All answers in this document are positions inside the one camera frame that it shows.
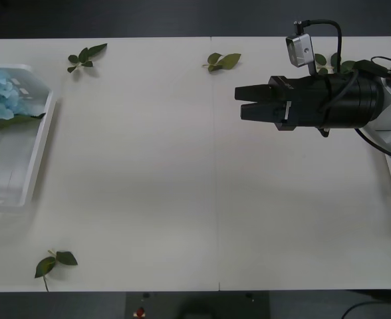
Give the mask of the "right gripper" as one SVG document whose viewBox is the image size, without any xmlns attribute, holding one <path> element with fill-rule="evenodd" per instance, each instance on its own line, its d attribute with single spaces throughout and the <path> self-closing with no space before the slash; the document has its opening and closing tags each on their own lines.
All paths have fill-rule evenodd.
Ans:
<svg viewBox="0 0 391 319">
<path fill-rule="evenodd" d="M 272 91 L 278 102 L 267 102 Z M 329 100 L 329 88 L 321 76 L 272 76 L 269 84 L 236 87 L 235 99 L 253 102 L 241 105 L 242 120 L 274 123 L 280 131 L 293 131 L 297 127 L 323 125 L 322 106 Z"/>
</svg>

